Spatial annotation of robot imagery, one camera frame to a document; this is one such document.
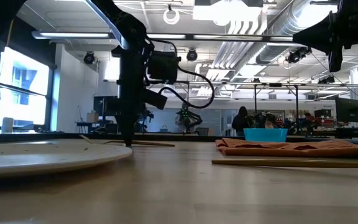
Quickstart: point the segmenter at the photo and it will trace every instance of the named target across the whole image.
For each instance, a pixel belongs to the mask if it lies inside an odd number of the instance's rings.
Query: white plate
[[[0,144],[0,177],[45,174],[91,167],[132,154],[100,144]]]

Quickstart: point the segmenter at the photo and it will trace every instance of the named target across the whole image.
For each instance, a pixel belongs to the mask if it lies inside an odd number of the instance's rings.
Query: window frame
[[[20,51],[17,51],[15,50],[16,52],[22,54],[22,55],[25,55],[26,57],[30,57],[30,56],[27,56],[26,54],[23,54],[22,52]],[[20,88],[20,87],[17,87],[17,86],[13,86],[13,85],[7,85],[7,84],[3,84],[3,83],[0,83],[0,88],[7,88],[9,90],[12,90],[12,91],[16,91],[16,92],[19,92],[19,93],[25,93],[25,94],[28,94],[28,95],[35,95],[35,96],[43,96],[45,97],[46,99],[46,105],[45,105],[45,119],[44,119],[44,124],[42,125],[42,129],[45,131],[49,131],[50,130],[50,119],[51,119],[51,107],[52,107],[52,88],[53,88],[53,74],[54,74],[54,70],[55,68],[54,67],[51,67],[51,66],[48,66],[49,68],[49,73],[48,73],[48,86],[47,86],[47,94],[44,95],[44,94],[41,94],[41,93],[36,93],[34,91],[30,91],[30,90],[27,90],[25,88]]]

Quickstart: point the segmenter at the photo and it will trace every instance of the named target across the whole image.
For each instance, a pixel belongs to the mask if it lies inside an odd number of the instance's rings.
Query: cardboard box
[[[86,122],[95,123],[99,121],[99,114],[97,113],[87,113]]]

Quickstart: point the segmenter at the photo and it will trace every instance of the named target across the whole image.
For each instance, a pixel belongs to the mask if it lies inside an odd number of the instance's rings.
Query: blue bowl
[[[274,128],[245,128],[244,135],[247,141],[285,142],[288,129]]]

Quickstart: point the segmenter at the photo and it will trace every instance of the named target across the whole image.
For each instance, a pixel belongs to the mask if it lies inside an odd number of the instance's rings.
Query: workbench
[[[94,168],[0,180],[0,223],[358,223],[358,169],[212,165],[222,158],[213,142],[170,143],[133,146],[133,156]]]

